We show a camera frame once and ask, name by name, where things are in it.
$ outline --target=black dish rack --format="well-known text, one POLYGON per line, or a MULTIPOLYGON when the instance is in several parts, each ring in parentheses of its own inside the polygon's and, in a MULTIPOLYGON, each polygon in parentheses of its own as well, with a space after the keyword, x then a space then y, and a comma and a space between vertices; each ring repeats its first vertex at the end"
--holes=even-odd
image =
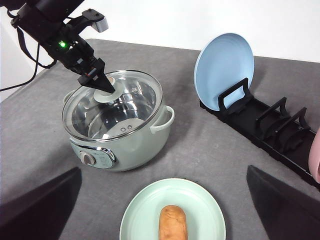
POLYGON ((244 78, 219 95, 220 111, 206 107, 201 100, 200 106, 320 190, 320 184, 313 179, 308 166, 309 152, 316 133, 306 122, 307 108, 303 107, 290 116, 286 110, 286 101, 287 98, 283 97, 268 106, 251 94, 248 78, 244 78), (241 87, 244 97, 226 108, 225 97, 241 87))

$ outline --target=pot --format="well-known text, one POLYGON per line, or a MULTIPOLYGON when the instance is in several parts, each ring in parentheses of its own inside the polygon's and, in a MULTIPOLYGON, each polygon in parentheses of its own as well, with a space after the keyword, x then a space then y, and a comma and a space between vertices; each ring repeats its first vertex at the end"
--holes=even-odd
POLYGON ((137 70, 106 74, 115 92, 81 86, 64 98, 62 121, 83 164, 126 171, 151 160, 165 145, 175 111, 160 83, 137 70))

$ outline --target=mint green plate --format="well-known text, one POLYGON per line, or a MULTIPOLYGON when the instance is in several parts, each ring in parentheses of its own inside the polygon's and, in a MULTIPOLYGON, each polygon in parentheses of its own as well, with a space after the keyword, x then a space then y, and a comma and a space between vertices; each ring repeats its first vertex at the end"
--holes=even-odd
POLYGON ((120 240, 158 240, 160 211, 167 205, 184 210, 188 240, 225 240, 224 216, 216 200, 200 185, 167 178, 142 189, 124 212, 120 240))

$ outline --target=white wall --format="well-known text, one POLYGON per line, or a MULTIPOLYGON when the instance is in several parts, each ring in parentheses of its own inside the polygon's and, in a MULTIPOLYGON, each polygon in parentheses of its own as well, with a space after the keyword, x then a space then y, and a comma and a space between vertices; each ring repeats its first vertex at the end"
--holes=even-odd
MULTIPOLYGON (((11 18, 7 16, 7 10, 0 8, 0 88, 7 88, 28 81, 34 74, 35 64, 20 50, 17 31, 10 25, 11 18)), ((27 38, 27 46, 31 55, 36 58, 37 43, 27 38)), ((43 50, 40 59, 45 64, 50 58, 43 50)), ((3 101, 18 88, 0 92, 0 101, 3 101)))
MULTIPOLYGON (((71 16, 88 8, 103 13, 109 29, 87 28, 85 39, 201 50, 214 36, 235 32, 256 56, 320 62, 320 0, 86 0, 71 16)), ((34 53, 36 44, 27 44, 34 53)))

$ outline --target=table surface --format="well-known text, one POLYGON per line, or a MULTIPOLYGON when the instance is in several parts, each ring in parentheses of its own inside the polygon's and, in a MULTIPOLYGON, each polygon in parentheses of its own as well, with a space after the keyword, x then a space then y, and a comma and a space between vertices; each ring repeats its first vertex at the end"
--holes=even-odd
MULTIPOLYGON (((199 107, 193 73, 200 51, 97 39, 89 43, 108 72, 135 69, 159 80, 176 114, 166 145, 150 162, 126 172, 82 165, 61 119, 63 98, 79 87, 78 76, 59 63, 1 103, 2 203, 78 166, 82 186, 60 239, 115 240, 126 207, 142 188, 161 179, 186 178, 206 188, 220 205, 227 240, 265 240, 246 182, 248 165, 320 200, 316 188, 199 107)), ((254 59, 254 96, 269 105, 285 96, 291 113, 307 107, 306 119, 317 130, 320 63, 254 59)))

